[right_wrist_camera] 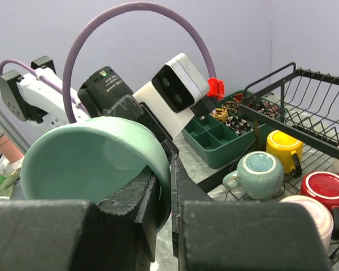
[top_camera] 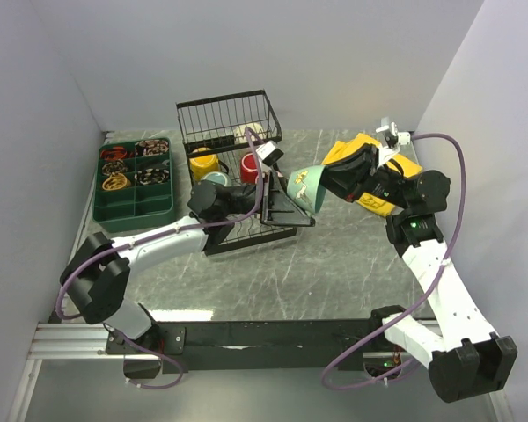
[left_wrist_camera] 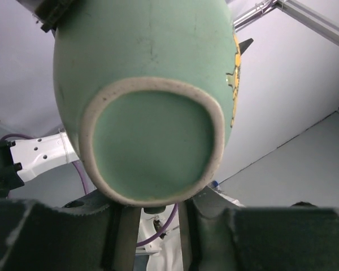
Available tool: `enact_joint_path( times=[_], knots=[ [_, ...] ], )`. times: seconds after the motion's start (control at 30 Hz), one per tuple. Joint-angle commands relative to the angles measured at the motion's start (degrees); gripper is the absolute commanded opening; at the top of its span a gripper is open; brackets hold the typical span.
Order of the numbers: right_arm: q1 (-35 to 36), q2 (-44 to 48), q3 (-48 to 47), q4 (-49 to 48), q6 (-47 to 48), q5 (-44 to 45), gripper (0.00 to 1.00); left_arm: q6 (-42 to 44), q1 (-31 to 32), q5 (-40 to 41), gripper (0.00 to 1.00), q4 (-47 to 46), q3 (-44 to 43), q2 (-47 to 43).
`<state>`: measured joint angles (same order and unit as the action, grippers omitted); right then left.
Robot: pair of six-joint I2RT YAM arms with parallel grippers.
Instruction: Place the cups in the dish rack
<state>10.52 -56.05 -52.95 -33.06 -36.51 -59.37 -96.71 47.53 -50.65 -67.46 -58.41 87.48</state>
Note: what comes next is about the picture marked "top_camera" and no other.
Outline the small teal cup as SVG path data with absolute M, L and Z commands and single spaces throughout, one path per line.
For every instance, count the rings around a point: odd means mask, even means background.
M 323 165 L 305 167 L 293 171 L 288 181 L 288 196 L 311 215 L 320 211 L 326 196 L 326 188 L 321 184 L 324 169 Z

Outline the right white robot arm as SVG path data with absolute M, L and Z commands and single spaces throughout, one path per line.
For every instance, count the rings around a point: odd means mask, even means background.
M 450 180 L 440 171 L 411 173 L 393 149 L 375 143 L 337 142 L 322 164 L 320 184 L 348 202 L 365 194 L 400 207 L 386 217 L 386 233 L 398 256 L 422 287 L 411 307 L 372 311 L 368 334 L 323 370 L 322 384 L 349 355 L 371 344 L 399 346 L 429 372 L 446 403 L 504 388 L 517 357 L 510 336 L 500 336 L 482 315 L 451 262 L 454 242 L 444 241 L 436 213 L 447 208 Z

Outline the blue-green speckled ceramic mug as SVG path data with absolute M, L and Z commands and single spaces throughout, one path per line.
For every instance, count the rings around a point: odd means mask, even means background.
M 232 186 L 231 178 L 228 174 L 222 172 L 222 171 L 211 171 L 205 174 L 201 182 L 203 181 L 209 181 L 213 184 L 230 187 Z

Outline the red mug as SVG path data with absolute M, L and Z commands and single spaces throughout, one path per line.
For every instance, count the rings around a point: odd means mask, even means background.
M 254 185 L 259 178 L 256 158 L 252 153 L 245 154 L 240 160 L 240 180 L 244 184 Z

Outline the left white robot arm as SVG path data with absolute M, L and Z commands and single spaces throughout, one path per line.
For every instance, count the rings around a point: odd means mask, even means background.
M 234 225 L 253 215 L 273 226 L 310 227 L 324 197 L 306 171 L 281 178 L 275 171 L 255 184 L 223 186 L 203 180 L 193 186 L 189 215 L 133 236 L 88 236 L 66 266 L 61 297 L 68 296 L 77 316 L 105 324 L 127 338 L 138 353 L 158 342 L 157 323 L 142 305 L 126 299 L 128 281 L 167 259 L 215 249 Z

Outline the yellow mug black handle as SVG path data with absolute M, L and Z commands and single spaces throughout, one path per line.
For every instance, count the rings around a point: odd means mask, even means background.
M 188 161 L 195 181 L 201 181 L 204 176 L 213 171 L 229 173 L 229 167 L 219 159 L 217 154 L 212 153 L 212 149 L 200 147 L 195 149 L 192 154 Z

